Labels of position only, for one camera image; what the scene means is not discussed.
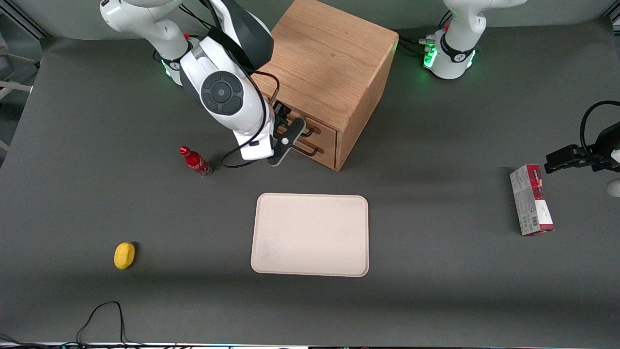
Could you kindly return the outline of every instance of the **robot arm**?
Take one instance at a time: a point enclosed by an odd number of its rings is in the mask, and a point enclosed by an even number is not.
[[[103,0],[100,10],[113,29],[139,35],[153,44],[171,68],[169,72],[175,72],[171,75],[174,81],[233,131],[243,159],[268,158],[271,165],[278,165],[306,124],[296,119],[288,125],[285,119],[290,109],[283,105],[276,108],[276,115],[247,72],[271,60],[271,33],[234,0],[200,2],[211,11],[216,25],[194,46],[176,24],[161,19],[182,0]],[[286,129],[284,135],[274,133],[278,126]]]
[[[190,44],[176,23],[162,17],[181,4],[183,0],[103,0],[99,11],[117,32],[148,40],[162,57],[170,77],[180,85],[179,60],[190,50]]]
[[[444,0],[454,14],[447,31],[440,29],[427,36],[439,42],[426,58],[424,67],[442,79],[459,78],[471,66],[474,47],[487,28],[482,13],[488,9],[507,9],[519,6],[527,0]]]

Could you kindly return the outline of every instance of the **gray table surface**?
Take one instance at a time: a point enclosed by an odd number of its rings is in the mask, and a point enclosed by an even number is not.
[[[117,300],[142,342],[620,347],[620,199],[604,189],[614,174],[545,176],[557,230],[533,238],[518,232],[508,180],[577,142],[590,105],[619,97],[608,21],[489,29],[457,81],[398,53],[342,172],[292,153],[208,179],[179,146],[218,158],[233,135],[147,42],[44,46],[0,170],[2,332],[68,341]],[[600,108],[588,137],[617,121]],[[366,197],[368,274],[253,272],[255,203],[269,192]],[[296,209],[283,217],[303,224]],[[140,256],[119,271],[113,252],[127,240]],[[84,339],[116,342],[117,328],[104,308]]]

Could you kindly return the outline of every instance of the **red and white box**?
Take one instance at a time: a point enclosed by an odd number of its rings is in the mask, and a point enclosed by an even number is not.
[[[526,237],[554,230],[542,181],[540,165],[525,165],[510,175],[521,235]]]

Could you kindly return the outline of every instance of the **drawer handle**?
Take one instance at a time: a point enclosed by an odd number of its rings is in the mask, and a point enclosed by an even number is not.
[[[298,146],[296,146],[296,145],[293,145],[293,149],[297,150],[297,151],[298,151],[298,152],[300,152],[300,153],[305,154],[306,156],[314,156],[314,155],[316,155],[316,153],[318,153],[318,152],[319,152],[319,149],[318,149],[318,148],[316,148],[316,147],[314,147],[314,151],[313,151],[312,153],[307,152],[306,150],[303,150],[302,148],[299,148],[299,147],[298,147]]]
[[[310,129],[308,130],[308,132],[301,134],[300,136],[304,137],[304,138],[308,138],[310,137],[312,134],[314,133],[314,128],[310,127]]]

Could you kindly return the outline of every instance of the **yellow sponge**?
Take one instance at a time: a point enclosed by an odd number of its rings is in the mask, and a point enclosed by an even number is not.
[[[114,252],[114,265],[120,269],[126,269],[133,263],[136,255],[136,248],[131,242],[121,243]]]

